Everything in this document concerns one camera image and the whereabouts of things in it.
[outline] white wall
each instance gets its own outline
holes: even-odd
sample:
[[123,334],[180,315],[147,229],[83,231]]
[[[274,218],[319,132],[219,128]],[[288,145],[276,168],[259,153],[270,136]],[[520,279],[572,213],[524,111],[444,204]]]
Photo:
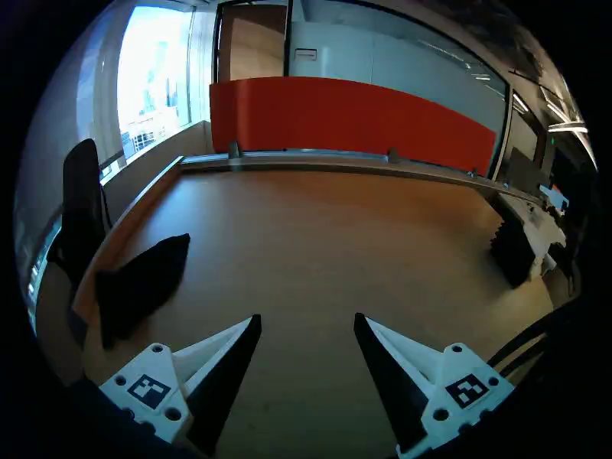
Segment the white wall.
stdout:
[[[316,61],[296,60],[296,48],[316,49]],[[289,73],[371,83],[439,103],[494,131],[491,154],[503,139],[504,100],[457,64],[413,41],[347,25],[295,22]]]

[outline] desk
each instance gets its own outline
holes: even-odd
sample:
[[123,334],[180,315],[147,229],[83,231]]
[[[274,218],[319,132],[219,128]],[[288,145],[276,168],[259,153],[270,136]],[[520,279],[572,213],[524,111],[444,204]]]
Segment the desk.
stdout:
[[[260,313],[262,336],[219,458],[393,454],[396,441],[353,335],[356,311],[439,350],[463,341],[487,359],[552,310],[541,279],[515,290],[507,284],[488,254],[501,220],[469,187],[230,171],[178,173],[146,192],[156,198],[123,230],[111,263],[189,233],[183,281],[109,352],[93,318],[83,365],[101,384],[151,342],[177,350]],[[85,289],[77,302],[86,302]]]

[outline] black object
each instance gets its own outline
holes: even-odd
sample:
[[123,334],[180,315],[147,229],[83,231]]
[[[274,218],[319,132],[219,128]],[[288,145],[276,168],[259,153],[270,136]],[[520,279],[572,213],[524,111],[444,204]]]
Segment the black object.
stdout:
[[185,268],[189,234],[172,236],[136,256],[119,270],[96,273],[102,345],[127,339],[136,326],[174,293]]
[[490,254],[513,288],[528,277],[535,254],[517,220],[504,220],[491,239]]
[[98,152],[96,144],[88,138],[76,145],[63,161],[62,228],[47,254],[47,260],[58,264],[70,280],[68,327],[81,347],[86,325],[70,305],[87,266],[106,235],[101,196],[110,227],[106,196],[99,182]]
[[261,334],[262,317],[255,314],[238,340],[187,399],[194,415],[187,438],[208,456],[214,455]]
[[428,399],[376,338],[366,316],[355,314],[353,331],[399,448],[406,452],[427,435],[421,416]]

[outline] ceiling light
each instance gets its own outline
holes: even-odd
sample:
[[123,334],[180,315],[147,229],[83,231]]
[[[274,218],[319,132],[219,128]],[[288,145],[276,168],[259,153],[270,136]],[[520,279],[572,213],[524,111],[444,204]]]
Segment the ceiling light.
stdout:
[[552,112],[556,114],[557,117],[559,117],[563,122],[570,122],[569,117],[566,114],[564,114],[562,110],[558,108],[554,103],[548,103],[547,105],[550,108],[550,110],[552,110]]
[[513,93],[512,97],[514,98],[514,100],[522,107],[523,110],[525,110],[526,112],[529,111],[529,109],[527,108],[527,105],[525,105],[525,103],[522,101],[522,99],[518,96],[518,94]]
[[560,128],[552,128],[549,127],[549,132],[588,132],[587,128],[577,127],[577,126],[569,126],[569,127],[560,127]]

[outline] glass wall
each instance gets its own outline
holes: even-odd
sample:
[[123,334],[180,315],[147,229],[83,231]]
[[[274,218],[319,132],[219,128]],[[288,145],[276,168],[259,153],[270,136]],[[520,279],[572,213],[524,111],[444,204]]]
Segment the glass wall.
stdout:
[[503,142],[508,84],[481,59],[386,11],[329,0],[295,5],[290,75],[352,80],[431,100],[495,132],[494,160]]
[[192,17],[190,9],[134,8],[117,76],[117,112],[125,159],[190,122],[187,56]]

